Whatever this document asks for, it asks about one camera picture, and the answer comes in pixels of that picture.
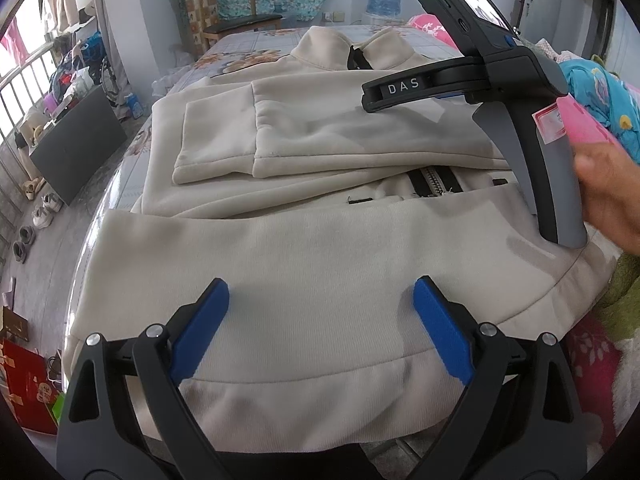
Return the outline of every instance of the door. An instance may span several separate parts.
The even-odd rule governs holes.
[[[520,32],[526,40],[537,43],[545,38],[552,42],[558,26],[562,0],[524,0]]]

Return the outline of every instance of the green blanket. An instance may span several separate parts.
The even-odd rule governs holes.
[[[640,258],[623,254],[609,288],[593,308],[614,342],[633,338],[640,328]]]

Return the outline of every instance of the blue water bottle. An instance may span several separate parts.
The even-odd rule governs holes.
[[[140,101],[138,101],[137,95],[135,94],[126,95],[124,97],[124,102],[129,107],[129,110],[131,110],[131,115],[133,116],[134,119],[142,117],[142,114],[144,113],[144,111],[142,109],[142,105],[140,104]]]

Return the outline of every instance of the pink card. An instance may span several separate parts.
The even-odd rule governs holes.
[[[616,137],[594,119],[571,94],[556,101],[566,134],[572,144],[579,142],[610,142],[622,148]]]
[[[545,144],[558,140],[566,134],[566,128],[556,103],[534,113],[533,120],[536,121],[540,137]]]

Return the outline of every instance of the chair seat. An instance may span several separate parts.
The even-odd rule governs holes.
[[[256,14],[249,16],[239,16],[238,18],[231,18],[230,20],[221,20],[219,23],[214,23],[210,27],[203,30],[204,33],[218,34],[231,30],[236,27],[245,27],[247,25],[259,25],[263,22],[269,22],[271,20],[281,20],[281,14]]]

